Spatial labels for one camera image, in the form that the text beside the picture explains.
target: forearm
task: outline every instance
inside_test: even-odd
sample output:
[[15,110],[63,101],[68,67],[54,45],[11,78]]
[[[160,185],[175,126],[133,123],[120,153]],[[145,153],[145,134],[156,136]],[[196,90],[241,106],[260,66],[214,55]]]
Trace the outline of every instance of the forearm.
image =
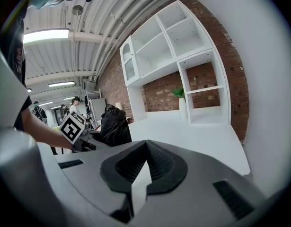
[[43,142],[51,147],[71,149],[71,143],[61,133],[51,129],[41,120],[32,115],[29,109],[22,112],[24,131],[30,134],[37,142]]

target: white ceiling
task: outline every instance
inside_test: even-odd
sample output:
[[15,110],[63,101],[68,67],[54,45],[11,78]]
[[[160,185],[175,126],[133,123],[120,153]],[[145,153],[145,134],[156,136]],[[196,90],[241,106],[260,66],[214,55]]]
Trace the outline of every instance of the white ceiling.
[[[86,80],[91,75],[96,56],[98,57],[97,61],[100,61],[101,56],[104,56],[103,53],[97,55],[101,40],[107,33],[106,28],[109,27],[110,23],[113,23],[115,14],[125,6],[126,1],[92,0],[86,3],[85,0],[74,0],[66,1],[53,8],[28,9],[25,18],[25,34],[55,28],[68,28],[71,32],[70,39],[24,45],[26,52],[26,86],[32,89],[30,93],[32,101],[37,100],[39,103],[54,102],[53,105],[48,105],[53,107],[59,103],[61,104],[65,97],[83,96],[85,94],[81,88],[81,80]],[[134,6],[138,6],[138,1],[140,0],[135,0],[124,11],[123,15],[125,16]],[[139,9],[136,10],[134,15],[136,16],[145,6],[148,5],[149,8],[152,8],[155,4],[154,0],[147,0],[140,8],[138,7]],[[75,5],[84,7],[81,16],[72,14],[71,9]],[[120,23],[121,19],[116,22],[115,26]],[[123,30],[127,29],[124,26],[119,31],[118,36]],[[103,46],[106,46],[114,31],[115,28],[108,34],[107,41]],[[117,41],[116,37],[111,46],[114,43],[118,45],[120,42]],[[76,85],[73,87],[48,87],[49,83],[69,80],[75,81]]]

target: fluorescent light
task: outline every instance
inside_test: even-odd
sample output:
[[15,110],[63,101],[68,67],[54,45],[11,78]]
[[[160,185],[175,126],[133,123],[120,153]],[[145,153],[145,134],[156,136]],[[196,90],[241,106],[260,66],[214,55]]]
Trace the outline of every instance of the fluorescent light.
[[74,81],[57,82],[57,83],[49,84],[49,87],[58,87],[58,86],[73,85],[73,84],[75,84]]
[[39,106],[47,105],[47,104],[52,104],[53,102],[45,103],[45,104],[40,104]]
[[64,100],[69,100],[69,99],[73,99],[74,97],[68,97],[68,98],[64,98]]
[[30,43],[38,40],[68,38],[69,29],[49,29],[32,32],[23,36],[23,43]]

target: brick wall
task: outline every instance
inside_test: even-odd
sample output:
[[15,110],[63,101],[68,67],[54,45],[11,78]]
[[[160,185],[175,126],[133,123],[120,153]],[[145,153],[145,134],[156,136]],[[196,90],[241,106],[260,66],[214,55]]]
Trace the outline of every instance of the brick wall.
[[[130,34],[133,34],[151,16],[174,1],[176,0],[170,0],[160,6],[157,10],[153,11],[147,18],[140,22]],[[247,129],[249,102],[247,81],[239,54],[227,31],[203,4],[201,4],[198,0],[180,1],[183,2],[197,16],[217,46],[229,81],[231,98],[231,125],[239,139],[243,140]],[[208,84],[215,83],[211,81],[211,71],[205,72],[204,66],[197,67],[190,69],[189,78],[194,79],[194,76],[197,75],[198,79],[203,81],[203,83],[198,81],[197,84],[199,84],[193,85],[193,87],[204,87],[205,85],[209,86]],[[148,111],[178,109],[178,99],[172,96],[170,91],[172,88],[177,88],[180,85],[182,85],[180,76],[176,73],[167,75],[166,77],[144,85],[142,93],[146,103],[146,109]],[[100,77],[98,86],[102,90],[103,96],[107,99],[108,103],[114,104],[120,100],[123,103],[123,109],[126,111],[127,115],[132,116],[127,90],[124,84],[119,48],[112,57],[103,75]],[[193,96],[195,107],[218,105],[219,98],[218,95],[216,95],[215,90],[205,93],[202,92],[201,94]],[[155,103],[150,105],[147,100],[149,98],[153,98]]]

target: arched glass cabinet door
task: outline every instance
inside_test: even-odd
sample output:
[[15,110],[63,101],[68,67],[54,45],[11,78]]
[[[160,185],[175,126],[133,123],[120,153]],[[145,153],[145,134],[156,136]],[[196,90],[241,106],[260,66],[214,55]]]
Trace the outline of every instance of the arched glass cabinet door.
[[128,86],[139,79],[139,72],[137,69],[137,62],[131,37],[128,37],[128,39],[120,47],[120,56],[125,85]]

